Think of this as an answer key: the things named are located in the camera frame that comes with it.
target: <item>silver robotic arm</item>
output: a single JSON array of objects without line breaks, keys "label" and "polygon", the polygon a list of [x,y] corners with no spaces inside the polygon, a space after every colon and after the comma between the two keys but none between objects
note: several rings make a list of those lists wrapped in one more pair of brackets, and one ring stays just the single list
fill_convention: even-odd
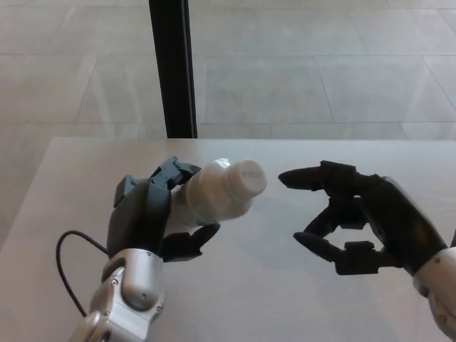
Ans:
[{"label": "silver robotic arm", "polygon": [[90,314],[70,342],[143,342],[163,305],[162,260],[143,249],[124,249],[103,270]]},{"label": "silver robotic arm", "polygon": [[162,263],[187,261],[218,231],[218,224],[194,234],[165,237],[171,190],[183,185],[200,168],[172,157],[148,179],[125,176],[115,192],[102,283],[90,301],[89,314],[70,342],[144,342],[162,312]]}]

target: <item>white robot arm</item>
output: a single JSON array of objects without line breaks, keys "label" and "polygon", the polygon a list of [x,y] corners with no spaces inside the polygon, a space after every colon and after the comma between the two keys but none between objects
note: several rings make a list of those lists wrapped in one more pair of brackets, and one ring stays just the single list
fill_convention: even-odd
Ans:
[{"label": "white robot arm", "polygon": [[439,329],[456,341],[456,247],[431,258],[415,274],[413,285],[427,297]]}]

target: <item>bottle cap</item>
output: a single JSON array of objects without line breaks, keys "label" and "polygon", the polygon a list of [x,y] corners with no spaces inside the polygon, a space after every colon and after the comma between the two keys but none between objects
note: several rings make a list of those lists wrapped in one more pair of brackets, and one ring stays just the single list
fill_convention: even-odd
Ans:
[{"label": "bottle cap", "polygon": [[266,188],[266,175],[261,166],[250,159],[231,164],[227,168],[229,187],[236,196],[250,200]]}]

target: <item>black pole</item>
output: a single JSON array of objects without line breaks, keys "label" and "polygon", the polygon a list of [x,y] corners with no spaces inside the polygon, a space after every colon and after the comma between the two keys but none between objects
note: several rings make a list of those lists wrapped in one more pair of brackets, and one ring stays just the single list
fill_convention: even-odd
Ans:
[{"label": "black pole", "polygon": [[149,0],[169,138],[197,138],[188,0]]}]

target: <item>tiled floor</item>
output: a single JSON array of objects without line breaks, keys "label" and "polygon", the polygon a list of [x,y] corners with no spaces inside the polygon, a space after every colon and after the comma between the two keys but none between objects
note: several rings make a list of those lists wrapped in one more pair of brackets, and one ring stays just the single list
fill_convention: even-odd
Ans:
[{"label": "tiled floor", "polygon": [[[456,0],[189,1],[200,137],[456,139]],[[165,136],[147,0],[0,0],[0,242],[54,136]]]}]

